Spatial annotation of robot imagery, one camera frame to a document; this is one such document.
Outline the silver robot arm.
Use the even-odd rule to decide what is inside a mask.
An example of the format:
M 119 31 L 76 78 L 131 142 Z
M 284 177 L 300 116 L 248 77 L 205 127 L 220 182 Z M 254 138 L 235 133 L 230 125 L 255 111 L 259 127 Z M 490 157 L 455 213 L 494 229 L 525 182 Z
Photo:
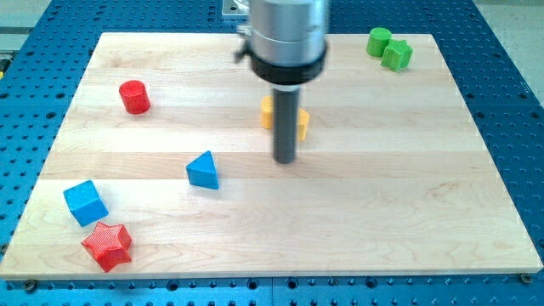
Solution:
M 315 79 L 325 65 L 329 8 L 327 0 L 250 0 L 235 62 L 248 57 L 253 73 L 282 91 Z

